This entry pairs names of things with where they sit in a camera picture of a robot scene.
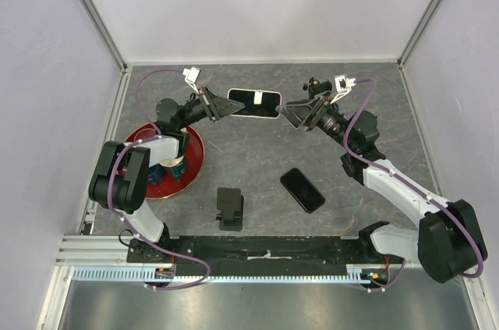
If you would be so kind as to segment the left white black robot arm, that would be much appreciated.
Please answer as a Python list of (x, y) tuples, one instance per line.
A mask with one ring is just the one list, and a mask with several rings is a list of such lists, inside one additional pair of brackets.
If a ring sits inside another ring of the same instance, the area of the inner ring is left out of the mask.
[(244, 108), (242, 102), (219, 96), (209, 87), (192, 93), (183, 105), (171, 98), (160, 100), (152, 137), (127, 144), (104, 143), (90, 180), (89, 198), (119, 216), (133, 235), (145, 242), (143, 251), (152, 261), (165, 261), (172, 250), (168, 227), (146, 200), (150, 168), (162, 163), (175, 167), (183, 161), (188, 126), (202, 119), (217, 122)]

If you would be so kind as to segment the pink-case smartphone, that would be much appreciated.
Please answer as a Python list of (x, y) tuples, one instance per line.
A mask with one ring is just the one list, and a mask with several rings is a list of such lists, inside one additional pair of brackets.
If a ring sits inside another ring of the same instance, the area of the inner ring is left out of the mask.
[(233, 116), (257, 119), (276, 119), (279, 117), (276, 110), (282, 100), (279, 92), (231, 88), (228, 90), (227, 97), (244, 104), (244, 108), (234, 113)]

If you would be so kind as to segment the black folding phone stand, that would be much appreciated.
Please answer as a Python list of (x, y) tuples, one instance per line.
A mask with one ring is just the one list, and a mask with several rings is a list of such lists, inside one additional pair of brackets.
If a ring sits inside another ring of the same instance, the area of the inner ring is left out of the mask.
[(218, 187), (216, 196), (219, 229), (241, 232), (243, 224), (244, 196), (239, 188)]

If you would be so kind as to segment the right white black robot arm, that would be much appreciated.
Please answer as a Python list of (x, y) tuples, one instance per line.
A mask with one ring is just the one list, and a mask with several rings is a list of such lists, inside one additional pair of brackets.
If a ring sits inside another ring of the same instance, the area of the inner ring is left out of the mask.
[(403, 229), (378, 222), (363, 229), (356, 245), (363, 261), (372, 263), (384, 254), (400, 257), (420, 264), (439, 283), (457, 275), (482, 275), (487, 249), (471, 204), (440, 197), (396, 169), (376, 147), (375, 115), (360, 108), (346, 119), (324, 96), (289, 102), (276, 110), (295, 128), (318, 128), (341, 144), (347, 175), (387, 199), (414, 224), (414, 229)]

